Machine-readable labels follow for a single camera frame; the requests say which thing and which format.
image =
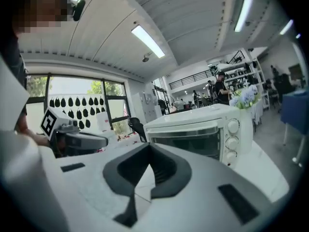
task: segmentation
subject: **table leg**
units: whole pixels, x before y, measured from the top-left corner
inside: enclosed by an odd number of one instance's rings
[[[296,164],[299,163],[301,153],[303,152],[303,149],[304,149],[304,146],[305,146],[305,142],[306,142],[306,135],[303,135],[301,142],[300,142],[300,146],[299,146],[297,156],[292,159],[292,161]]]
[[[288,136],[288,123],[285,123],[285,132],[284,132],[284,139],[283,139],[283,146],[286,145],[286,138]]]

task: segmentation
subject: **sky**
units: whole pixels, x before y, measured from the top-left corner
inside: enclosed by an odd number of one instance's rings
[[[49,94],[86,94],[87,90],[91,89],[91,82],[90,79],[54,76]]]

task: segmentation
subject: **railing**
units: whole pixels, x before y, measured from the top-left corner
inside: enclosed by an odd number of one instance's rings
[[[240,63],[243,59],[245,59],[245,56],[243,55],[242,51],[238,51],[233,57],[232,59],[227,62],[228,64],[237,64]]]
[[[178,81],[172,82],[169,84],[169,86],[170,86],[170,89],[174,89],[174,88],[181,87],[189,83],[196,82],[201,79],[205,79],[207,77],[215,76],[216,73],[217,73],[217,67],[212,68],[211,70],[206,70],[206,71],[185,77]]]

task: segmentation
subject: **vase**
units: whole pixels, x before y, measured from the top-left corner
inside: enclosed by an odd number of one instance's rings
[[[241,154],[246,154],[251,150],[253,140],[253,125],[250,108],[240,110],[240,134],[240,152]]]

